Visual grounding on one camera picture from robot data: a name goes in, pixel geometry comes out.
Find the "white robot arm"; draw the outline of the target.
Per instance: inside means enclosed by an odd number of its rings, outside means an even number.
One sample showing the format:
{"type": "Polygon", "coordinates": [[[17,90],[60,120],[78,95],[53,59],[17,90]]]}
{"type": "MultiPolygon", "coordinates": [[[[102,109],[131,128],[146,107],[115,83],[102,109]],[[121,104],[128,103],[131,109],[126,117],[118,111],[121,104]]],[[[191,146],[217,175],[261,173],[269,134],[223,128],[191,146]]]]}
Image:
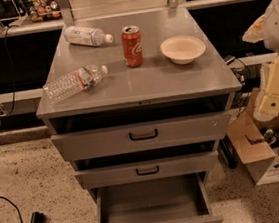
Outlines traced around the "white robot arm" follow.
{"type": "Polygon", "coordinates": [[[272,0],[261,15],[244,33],[243,40],[249,43],[263,41],[268,50],[277,57],[261,70],[261,90],[255,101],[254,118],[271,121],[279,115],[279,0],[272,0]]]}

